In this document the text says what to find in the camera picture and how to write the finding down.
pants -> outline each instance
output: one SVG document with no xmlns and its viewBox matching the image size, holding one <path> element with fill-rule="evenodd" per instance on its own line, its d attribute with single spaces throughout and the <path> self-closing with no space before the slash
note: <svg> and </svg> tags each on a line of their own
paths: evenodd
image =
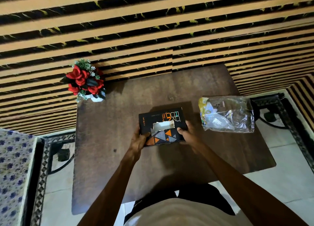
<svg viewBox="0 0 314 226">
<path fill-rule="evenodd" d="M 210 184 L 192 184 L 184 186 L 179 190 L 178 198 L 180 199 L 212 205 L 229 215 L 235 215 L 230 204 L 220 194 L 219 190 Z M 142 209 L 171 198 L 177 198 L 175 192 L 171 190 L 163 190 L 153 192 L 144 198 L 135 201 L 131 213 L 127 214 L 124 218 L 124 224 L 129 220 L 129 218 Z"/>
</svg>

floral fabric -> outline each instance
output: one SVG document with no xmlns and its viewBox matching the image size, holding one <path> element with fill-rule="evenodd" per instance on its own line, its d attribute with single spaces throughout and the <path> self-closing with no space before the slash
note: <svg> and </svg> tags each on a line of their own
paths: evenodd
<svg viewBox="0 0 314 226">
<path fill-rule="evenodd" d="M 0 226 L 19 225 L 35 137 L 0 129 Z"/>
</svg>

plastic wrapper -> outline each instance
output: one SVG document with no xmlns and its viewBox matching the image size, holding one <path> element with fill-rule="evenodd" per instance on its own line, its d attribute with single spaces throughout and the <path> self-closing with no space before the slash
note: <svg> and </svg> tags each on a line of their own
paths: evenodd
<svg viewBox="0 0 314 226">
<path fill-rule="evenodd" d="M 198 100 L 203 129 L 218 132 L 253 133 L 254 114 L 249 98 L 202 97 Z"/>
</svg>

person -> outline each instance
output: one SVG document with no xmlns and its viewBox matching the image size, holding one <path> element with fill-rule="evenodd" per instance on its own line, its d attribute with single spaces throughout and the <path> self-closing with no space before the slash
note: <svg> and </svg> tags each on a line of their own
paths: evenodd
<svg viewBox="0 0 314 226">
<path fill-rule="evenodd" d="M 125 217 L 125 226 L 212 225 L 212 226 L 272 226 L 307 224 L 269 192 L 240 174 L 220 158 L 195 134 L 178 128 L 194 153 L 204 157 L 221 184 L 241 208 L 235 215 L 231 206 L 210 184 L 188 185 L 174 191 L 152 192 L 134 204 Z M 131 144 L 116 172 L 85 213 L 78 226 L 113 226 L 135 163 L 150 133 L 139 135 L 137 126 Z"/>
</svg>

person's right hand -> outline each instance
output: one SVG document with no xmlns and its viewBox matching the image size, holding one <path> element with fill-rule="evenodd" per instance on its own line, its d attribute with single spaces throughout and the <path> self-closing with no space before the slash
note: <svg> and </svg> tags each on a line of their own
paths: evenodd
<svg viewBox="0 0 314 226">
<path fill-rule="evenodd" d="M 197 150 L 197 146 L 202 144 L 202 141 L 195 135 L 195 128 L 190 121 L 185 121 L 187 125 L 187 130 L 182 128 L 177 128 L 178 133 L 180 133 L 187 144 L 189 144 L 193 150 Z"/>
</svg>

